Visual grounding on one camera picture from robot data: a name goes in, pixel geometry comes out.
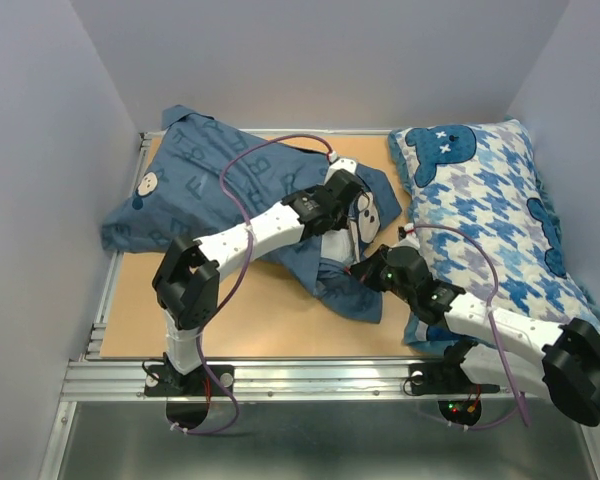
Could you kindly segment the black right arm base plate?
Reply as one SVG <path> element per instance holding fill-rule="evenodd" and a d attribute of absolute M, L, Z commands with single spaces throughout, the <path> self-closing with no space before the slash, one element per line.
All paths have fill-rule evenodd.
<path fill-rule="evenodd" d="M 422 362 L 408 367 L 402 383 L 408 396 L 495 394 L 501 388 L 495 384 L 470 380 L 458 365 L 443 362 Z"/>

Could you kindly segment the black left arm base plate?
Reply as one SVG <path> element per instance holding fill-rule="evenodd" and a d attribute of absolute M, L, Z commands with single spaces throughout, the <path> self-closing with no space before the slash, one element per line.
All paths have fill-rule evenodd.
<path fill-rule="evenodd" d="M 163 363 L 142 364 L 145 373 L 143 394 L 146 397 L 204 397 L 211 399 L 225 396 L 223 388 L 233 391 L 234 367 L 231 365 L 211 365 L 210 370 L 217 381 L 202 367 L 182 375 Z"/>

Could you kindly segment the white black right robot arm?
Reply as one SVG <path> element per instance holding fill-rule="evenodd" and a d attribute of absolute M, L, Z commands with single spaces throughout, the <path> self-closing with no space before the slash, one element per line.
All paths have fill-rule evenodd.
<path fill-rule="evenodd" d="M 551 401 L 581 425 L 600 424 L 600 332 L 592 324 L 580 318 L 559 324 L 495 308 L 434 278 L 409 246 L 383 245 L 348 272 L 373 291 L 394 294 L 425 324 L 461 336 L 440 366 L 446 387 L 508 385 Z"/>

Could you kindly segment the white pillow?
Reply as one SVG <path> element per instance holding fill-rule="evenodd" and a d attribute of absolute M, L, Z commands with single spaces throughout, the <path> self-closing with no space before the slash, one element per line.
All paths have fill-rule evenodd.
<path fill-rule="evenodd" d="M 321 257 L 323 259 L 351 265 L 357 260 L 357 246 L 348 229 L 328 231 L 322 236 Z"/>

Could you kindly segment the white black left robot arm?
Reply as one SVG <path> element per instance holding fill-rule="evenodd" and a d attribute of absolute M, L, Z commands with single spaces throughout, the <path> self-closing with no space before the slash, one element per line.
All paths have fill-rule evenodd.
<path fill-rule="evenodd" d="M 349 208 L 363 192 L 356 175 L 339 169 L 325 184 L 294 192 L 228 230 L 175 238 L 152 280 L 167 324 L 167 373 L 162 378 L 179 393 L 195 392 L 203 373 L 198 344 L 220 310 L 220 283 L 236 270 L 241 283 L 251 261 L 345 228 Z"/>

